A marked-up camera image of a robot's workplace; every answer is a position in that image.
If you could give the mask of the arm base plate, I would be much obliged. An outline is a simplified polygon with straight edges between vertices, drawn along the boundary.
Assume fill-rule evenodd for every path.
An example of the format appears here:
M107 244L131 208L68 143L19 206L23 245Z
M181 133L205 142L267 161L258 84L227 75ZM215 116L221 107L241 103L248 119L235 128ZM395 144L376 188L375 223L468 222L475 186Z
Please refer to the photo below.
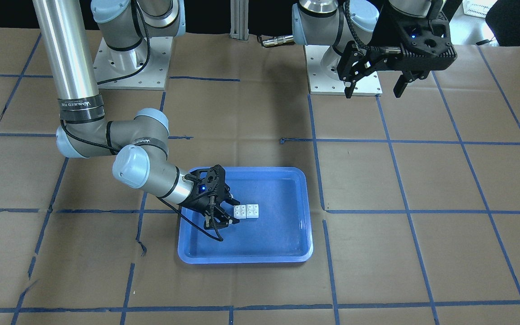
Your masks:
M336 70L340 56L330 46L306 45L304 49L310 94L345 96L345 85ZM353 91L355 96L378 96L382 93L377 73L359 80Z
M93 61L93 71L97 82L119 78L137 71L140 73L100 84L98 87L112 90L165 90L173 41L173 37L152 37L150 39L150 59L146 62L146 41L143 41L136 49L115 51L110 49L102 39Z

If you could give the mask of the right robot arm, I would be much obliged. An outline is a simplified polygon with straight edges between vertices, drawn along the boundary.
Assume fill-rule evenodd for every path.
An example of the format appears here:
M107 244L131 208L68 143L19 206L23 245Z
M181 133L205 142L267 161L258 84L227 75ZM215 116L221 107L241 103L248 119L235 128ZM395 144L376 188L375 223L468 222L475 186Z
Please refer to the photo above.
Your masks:
M168 206L202 214L205 230L237 224L222 207L240 202L230 193L221 165L186 172L169 162L169 122L163 112L145 108L131 120L105 118L79 2L36 0L33 5L58 93L58 150L70 158L114 156L112 173L118 181ZM91 7L121 72L111 82L135 76L150 64L151 31L159 36L185 31L177 0L93 0Z

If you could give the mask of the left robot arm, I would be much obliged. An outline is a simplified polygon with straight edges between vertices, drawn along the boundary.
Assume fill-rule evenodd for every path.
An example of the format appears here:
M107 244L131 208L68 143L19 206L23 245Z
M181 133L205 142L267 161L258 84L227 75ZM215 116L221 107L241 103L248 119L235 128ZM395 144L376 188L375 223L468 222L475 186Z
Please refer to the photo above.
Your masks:
M393 92L458 57L443 0L300 0L292 37L305 46L312 94L380 95L379 71L398 71Z

